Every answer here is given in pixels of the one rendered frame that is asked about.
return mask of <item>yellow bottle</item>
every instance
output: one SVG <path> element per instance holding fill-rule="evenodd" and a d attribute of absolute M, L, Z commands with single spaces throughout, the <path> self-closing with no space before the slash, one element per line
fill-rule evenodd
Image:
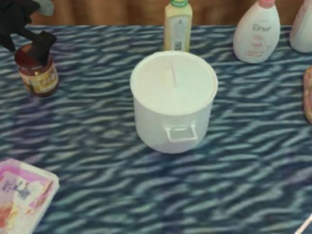
<path fill-rule="evenodd" d="M 164 50 L 189 52 L 193 11 L 188 0 L 170 0 L 165 9 Z"/>

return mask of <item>blue patterned tablecloth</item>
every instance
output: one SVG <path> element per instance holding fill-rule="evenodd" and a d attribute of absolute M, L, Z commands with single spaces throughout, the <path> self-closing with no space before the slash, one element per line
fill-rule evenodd
<path fill-rule="evenodd" d="M 0 50 L 0 149 L 60 177 L 37 234 L 292 234 L 312 213 L 302 107 L 312 55 L 289 47 L 289 27 L 259 65 L 235 58 L 234 27 L 193 28 L 191 52 L 214 67 L 219 91 L 207 137 L 178 156 L 139 140 L 129 87 L 134 66 L 162 50 L 162 27 L 32 29 L 58 36 L 60 87 L 30 96 Z"/>

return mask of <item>white lotion bottle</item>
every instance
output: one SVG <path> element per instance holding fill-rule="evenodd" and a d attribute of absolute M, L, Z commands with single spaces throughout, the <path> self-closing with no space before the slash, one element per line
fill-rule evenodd
<path fill-rule="evenodd" d="M 276 49 L 281 24 L 275 0 L 258 0 L 240 20 L 234 34 L 234 53 L 246 63 L 261 63 Z"/>
<path fill-rule="evenodd" d="M 312 52 L 312 0 L 305 0 L 293 23 L 291 46 L 300 53 Z"/>
<path fill-rule="evenodd" d="M 189 52 L 192 18 L 188 0 L 171 0 L 165 9 L 164 50 Z"/>

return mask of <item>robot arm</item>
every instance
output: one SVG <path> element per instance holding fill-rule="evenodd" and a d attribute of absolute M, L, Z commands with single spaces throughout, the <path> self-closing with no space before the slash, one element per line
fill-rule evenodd
<path fill-rule="evenodd" d="M 57 38 L 48 32 L 36 34 L 25 28 L 32 22 L 31 15 L 39 11 L 43 15 L 53 15 L 51 0 L 0 0 L 0 45 L 11 52 L 15 51 L 12 34 L 18 34 L 32 42 L 27 55 L 45 66 L 51 46 Z"/>

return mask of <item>pink bottle cap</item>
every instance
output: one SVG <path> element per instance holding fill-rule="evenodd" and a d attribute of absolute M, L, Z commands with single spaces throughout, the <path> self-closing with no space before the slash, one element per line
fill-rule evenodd
<path fill-rule="evenodd" d="M 275 5 L 275 0 L 258 0 L 259 5 L 262 8 L 271 8 Z"/>

